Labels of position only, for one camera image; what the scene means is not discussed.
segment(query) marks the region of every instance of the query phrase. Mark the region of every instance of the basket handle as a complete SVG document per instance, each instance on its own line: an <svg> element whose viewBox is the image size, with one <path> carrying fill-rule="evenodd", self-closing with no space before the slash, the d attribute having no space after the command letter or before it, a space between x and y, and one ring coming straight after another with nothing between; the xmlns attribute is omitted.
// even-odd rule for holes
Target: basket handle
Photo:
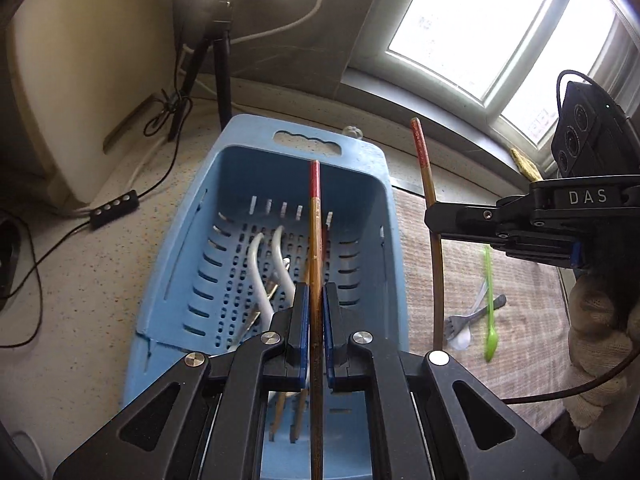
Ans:
<svg viewBox="0 0 640 480"><path fill-rule="evenodd" d="M302 124L248 114L237 115L216 142L219 150L231 145L308 160L317 159L321 164L369 173L388 181L385 155L379 147L364 140Z"/></svg>

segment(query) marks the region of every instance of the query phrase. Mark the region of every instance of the plastic fork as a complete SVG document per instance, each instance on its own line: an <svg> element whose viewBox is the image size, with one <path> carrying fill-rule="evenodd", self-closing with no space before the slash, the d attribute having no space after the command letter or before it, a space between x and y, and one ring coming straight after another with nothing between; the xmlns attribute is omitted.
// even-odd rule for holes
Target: plastic fork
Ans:
<svg viewBox="0 0 640 480"><path fill-rule="evenodd" d="M501 294L497 298L494 299L494 310L503 307L507 303L507 297L504 294ZM480 310L468 314L466 316L449 316L444 321L444 337L447 341L451 341L455 336L457 336L460 331L486 314L488 306L482 307Z"/></svg>

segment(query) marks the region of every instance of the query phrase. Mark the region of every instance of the chopstick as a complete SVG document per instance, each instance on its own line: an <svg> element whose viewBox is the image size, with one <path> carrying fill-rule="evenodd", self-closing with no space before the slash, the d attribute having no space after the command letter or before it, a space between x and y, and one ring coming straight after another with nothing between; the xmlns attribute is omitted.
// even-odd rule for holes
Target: chopstick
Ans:
<svg viewBox="0 0 640 480"><path fill-rule="evenodd" d="M424 188L427 209L436 203L436 190L424 142L422 125L417 118L411 119L411 133L414 134L415 151L420 163L420 176ZM442 263L442 241L440 235L429 231L431 241L431 272L433 273L433 349L442 350L444 337L444 266Z"/></svg>
<svg viewBox="0 0 640 480"><path fill-rule="evenodd" d="M310 167L309 199L309 365L311 416L311 480L322 480L322 219L320 162Z"/></svg>

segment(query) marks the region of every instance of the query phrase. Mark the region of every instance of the cloth mat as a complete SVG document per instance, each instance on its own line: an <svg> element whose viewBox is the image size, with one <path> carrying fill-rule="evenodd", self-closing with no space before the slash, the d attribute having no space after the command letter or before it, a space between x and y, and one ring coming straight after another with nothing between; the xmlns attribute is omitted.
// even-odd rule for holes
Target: cloth mat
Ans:
<svg viewBox="0 0 640 480"><path fill-rule="evenodd" d="M409 344L414 354L431 350L433 280L424 199L394 189L400 228L409 318ZM468 314L484 280L482 244L442 241L445 316ZM569 365L569 322L555 267L509 258L492 251L494 295L507 303L495 313L500 338L490 363L484 360L486 318L471 327L465 351L447 349L453 357L500 398L542 394L562 389ZM510 406L542 432L562 413L562 401Z"/></svg>

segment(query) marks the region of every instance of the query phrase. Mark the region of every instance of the black camera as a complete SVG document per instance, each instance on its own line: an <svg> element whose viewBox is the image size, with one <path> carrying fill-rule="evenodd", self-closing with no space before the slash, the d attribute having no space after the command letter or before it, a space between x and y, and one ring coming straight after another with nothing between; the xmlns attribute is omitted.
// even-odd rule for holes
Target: black camera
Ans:
<svg viewBox="0 0 640 480"><path fill-rule="evenodd" d="M631 119L597 84L567 83L551 152L560 177L640 174Z"/></svg>

